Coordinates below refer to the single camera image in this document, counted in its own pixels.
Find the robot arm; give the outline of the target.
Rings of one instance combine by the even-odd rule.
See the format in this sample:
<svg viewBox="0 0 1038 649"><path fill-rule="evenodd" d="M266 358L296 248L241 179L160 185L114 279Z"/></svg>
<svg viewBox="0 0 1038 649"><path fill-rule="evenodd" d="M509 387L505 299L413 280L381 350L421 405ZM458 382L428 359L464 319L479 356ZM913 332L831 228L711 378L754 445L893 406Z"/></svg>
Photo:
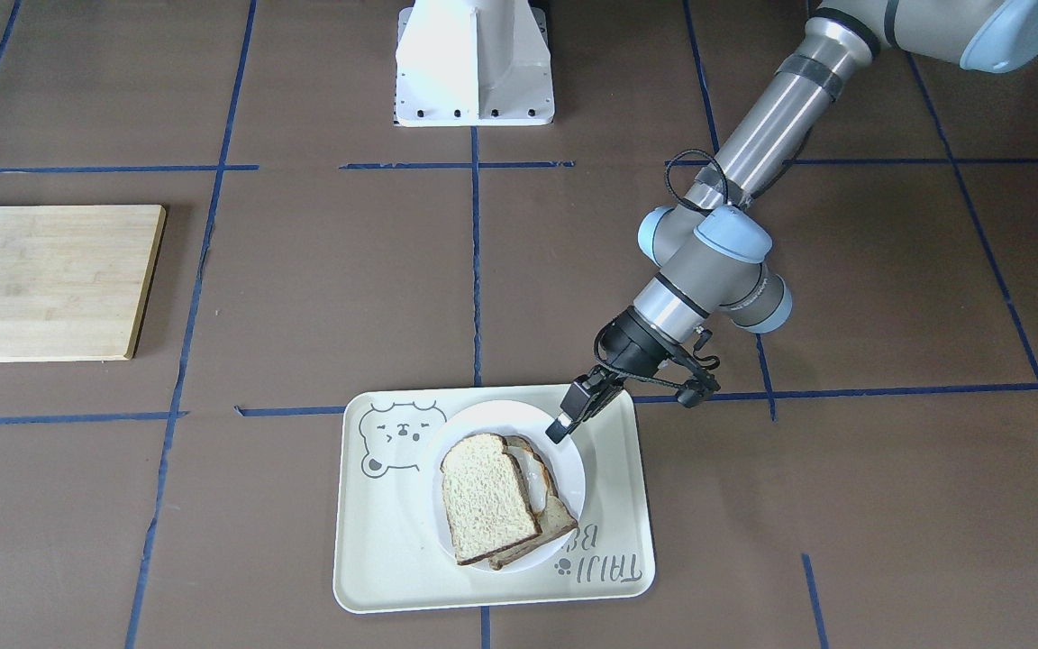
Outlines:
<svg viewBox="0 0 1038 649"><path fill-rule="evenodd" d="M1008 73L1038 57L1038 1L823 1L813 9L804 39L707 155L687 193L643 219L638 245L658 270L595 336L595 366L574 379L545 431L553 443L606 409L630 379L658 385L663 366L689 373L661 382L683 406L716 393L720 361L703 354L713 314L754 335L789 319L794 297L766 262L773 240L747 209L778 181L853 74L886 49Z"/></svg>

